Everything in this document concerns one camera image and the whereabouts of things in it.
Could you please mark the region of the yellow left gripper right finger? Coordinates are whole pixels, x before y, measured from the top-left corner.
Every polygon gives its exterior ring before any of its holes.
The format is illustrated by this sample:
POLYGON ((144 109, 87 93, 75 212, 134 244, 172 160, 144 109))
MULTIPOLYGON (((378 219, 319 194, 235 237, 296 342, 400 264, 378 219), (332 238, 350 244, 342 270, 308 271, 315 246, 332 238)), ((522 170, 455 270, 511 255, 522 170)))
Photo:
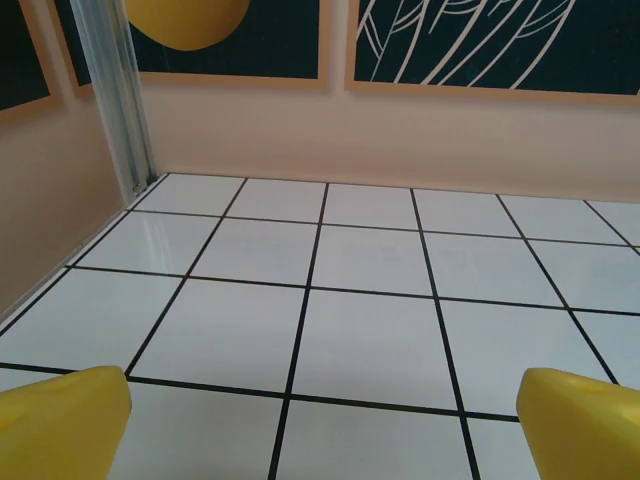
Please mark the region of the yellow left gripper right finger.
POLYGON ((639 392, 551 368, 525 371, 518 418, 542 479, 637 479, 639 392))

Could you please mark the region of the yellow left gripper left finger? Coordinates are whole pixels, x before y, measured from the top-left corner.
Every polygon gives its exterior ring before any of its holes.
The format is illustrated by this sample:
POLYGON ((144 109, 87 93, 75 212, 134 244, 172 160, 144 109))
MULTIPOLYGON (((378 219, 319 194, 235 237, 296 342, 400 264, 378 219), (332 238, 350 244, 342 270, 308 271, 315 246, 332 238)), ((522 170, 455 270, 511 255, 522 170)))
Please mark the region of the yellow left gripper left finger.
POLYGON ((93 367, 1 393, 3 479, 105 479, 131 415, 124 372, 93 367))

